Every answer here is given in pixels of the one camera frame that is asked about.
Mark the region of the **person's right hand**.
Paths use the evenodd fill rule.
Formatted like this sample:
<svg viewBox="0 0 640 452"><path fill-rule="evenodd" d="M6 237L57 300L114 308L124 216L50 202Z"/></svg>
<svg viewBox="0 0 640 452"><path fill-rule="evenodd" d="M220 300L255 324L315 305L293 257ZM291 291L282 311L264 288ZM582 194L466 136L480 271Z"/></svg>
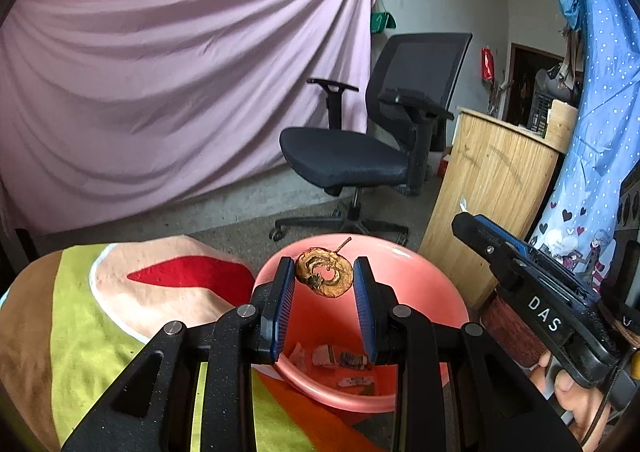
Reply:
<svg viewBox="0 0 640 452"><path fill-rule="evenodd" d="M548 384L546 380L547 368L552 361L552 354L549 350L544 350L544 353L539 357L538 362L532 367L529 374L529 379L540 390L542 394L548 394ZM588 434L588 430L597 415L598 409L603 400L604 394L597 388L587 389L580 386L573 380L562 368L555 376L553 383L553 392L556 401L565 412L573 413L573 423L568 426L568 429L578 441L582 444L583 451L595 451L600 446L603 440L606 438L603 436L608 435L610 432L606 430L608 428L608 420L613 414L611 403L607 403L603 408L598 424L593 429L593 432L589 439L585 440L585 436ZM639 451L639 437L634 440L634 444L628 444L619 451Z"/></svg>

